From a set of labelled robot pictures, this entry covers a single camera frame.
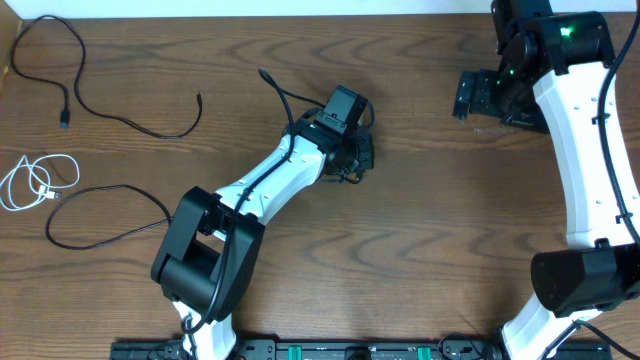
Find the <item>cable plug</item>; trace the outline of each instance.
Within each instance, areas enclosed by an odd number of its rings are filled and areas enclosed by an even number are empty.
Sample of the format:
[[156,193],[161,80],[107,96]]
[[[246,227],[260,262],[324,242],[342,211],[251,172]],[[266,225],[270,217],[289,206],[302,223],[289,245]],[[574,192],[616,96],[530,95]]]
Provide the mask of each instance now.
[[60,112],[60,128],[67,129],[69,128],[69,118],[71,117],[71,113],[69,109],[64,109]]
[[60,193],[57,191],[48,190],[48,188],[44,185],[40,185],[38,189],[38,194],[44,195],[47,199],[59,199]]

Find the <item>green led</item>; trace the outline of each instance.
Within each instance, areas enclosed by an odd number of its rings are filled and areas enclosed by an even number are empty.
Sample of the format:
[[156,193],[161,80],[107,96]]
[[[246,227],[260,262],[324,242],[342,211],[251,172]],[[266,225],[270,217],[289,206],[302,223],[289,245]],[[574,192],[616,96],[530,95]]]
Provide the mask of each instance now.
[[562,36],[570,36],[572,32],[572,27],[560,28],[560,35]]

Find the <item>white backdrop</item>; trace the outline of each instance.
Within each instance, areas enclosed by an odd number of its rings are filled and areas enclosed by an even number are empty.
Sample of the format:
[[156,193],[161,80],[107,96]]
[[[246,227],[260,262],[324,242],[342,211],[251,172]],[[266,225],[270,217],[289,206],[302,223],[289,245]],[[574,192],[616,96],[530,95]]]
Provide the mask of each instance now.
[[[23,19],[486,13],[491,0],[5,0]],[[634,0],[551,0],[555,12],[635,11]]]

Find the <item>green clip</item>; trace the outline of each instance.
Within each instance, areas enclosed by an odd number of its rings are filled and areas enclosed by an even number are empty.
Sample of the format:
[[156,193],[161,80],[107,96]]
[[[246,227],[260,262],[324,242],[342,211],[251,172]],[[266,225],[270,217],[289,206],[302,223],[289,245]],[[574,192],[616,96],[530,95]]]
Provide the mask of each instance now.
[[418,348],[418,360],[432,360],[431,357],[431,348],[430,347],[421,347]]
[[302,346],[289,346],[289,360],[302,360]]

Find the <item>coiled white cable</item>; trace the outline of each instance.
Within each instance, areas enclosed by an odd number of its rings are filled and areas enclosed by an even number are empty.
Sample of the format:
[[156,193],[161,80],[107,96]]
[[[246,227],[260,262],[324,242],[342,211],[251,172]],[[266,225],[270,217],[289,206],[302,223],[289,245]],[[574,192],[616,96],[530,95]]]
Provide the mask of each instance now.
[[[38,165],[38,163],[40,161],[44,160],[44,159],[56,158],[56,157],[67,158],[67,159],[71,160],[73,162],[73,164],[75,165],[76,174],[78,176],[76,178],[76,181],[73,182],[73,184],[69,184],[69,185],[51,185],[51,175],[49,174],[49,171],[47,171],[47,169],[45,169],[44,167]],[[31,204],[26,205],[26,206],[16,205],[15,202],[13,201],[13,196],[11,194],[11,192],[12,192],[11,185],[13,184],[13,178],[15,177],[16,172],[18,172],[18,170],[20,170],[21,168],[26,168],[29,171],[29,178],[28,178],[29,188],[31,189],[31,192],[33,192],[34,194],[36,194],[38,196],[38,198],[36,200],[34,200]],[[42,171],[46,175],[46,180],[47,181],[42,180],[36,174],[36,170]],[[40,188],[38,190],[36,190],[33,187],[34,180],[40,183]],[[67,155],[67,154],[45,155],[45,156],[42,156],[42,157],[38,158],[36,161],[34,161],[31,164],[29,163],[29,159],[27,158],[27,155],[23,155],[20,158],[20,161],[18,162],[18,165],[16,165],[16,167],[14,167],[13,170],[9,171],[7,176],[5,176],[4,179],[2,179],[2,181],[0,182],[0,190],[2,190],[2,188],[6,184],[6,186],[7,186],[7,194],[8,194],[7,198],[9,200],[9,204],[5,203],[4,199],[2,198],[2,194],[0,193],[0,204],[2,205],[2,207],[4,207],[5,209],[7,209],[9,211],[26,210],[26,209],[32,208],[32,207],[40,204],[41,202],[45,201],[46,199],[57,198],[57,193],[55,191],[52,191],[52,189],[70,188],[72,186],[75,186],[78,183],[78,181],[80,181],[80,167],[78,166],[78,162],[76,161],[76,159],[74,159],[70,155]]]

